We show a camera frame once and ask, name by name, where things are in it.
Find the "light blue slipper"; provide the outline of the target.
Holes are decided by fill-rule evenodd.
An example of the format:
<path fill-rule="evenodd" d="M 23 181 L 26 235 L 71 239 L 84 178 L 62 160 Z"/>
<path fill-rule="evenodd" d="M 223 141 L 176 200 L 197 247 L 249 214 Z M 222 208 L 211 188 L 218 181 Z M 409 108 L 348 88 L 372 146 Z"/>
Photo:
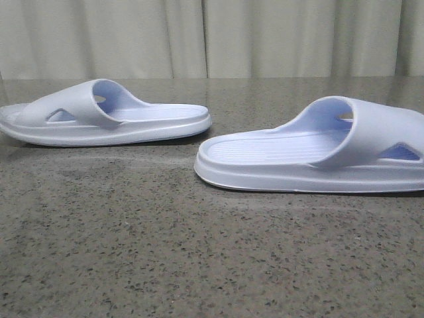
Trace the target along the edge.
<path fill-rule="evenodd" d="M 211 126 L 206 107 L 147 103 L 109 79 L 95 79 L 1 108 L 1 131 L 47 146 L 105 146 L 196 135 Z"/>
<path fill-rule="evenodd" d="M 274 128 L 203 142 L 197 175 L 225 188 L 365 193 L 423 189 L 423 115 L 329 96 Z"/>

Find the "beige background curtain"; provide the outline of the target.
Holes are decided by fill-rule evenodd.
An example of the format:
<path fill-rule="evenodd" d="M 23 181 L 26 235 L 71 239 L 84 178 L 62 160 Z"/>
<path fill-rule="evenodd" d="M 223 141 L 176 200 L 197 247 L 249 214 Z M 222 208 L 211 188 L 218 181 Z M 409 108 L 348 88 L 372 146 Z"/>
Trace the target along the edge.
<path fill-rule="evenodd" d="M 4 80 L 422 74 L 422 1 L 1 2 Z"/>

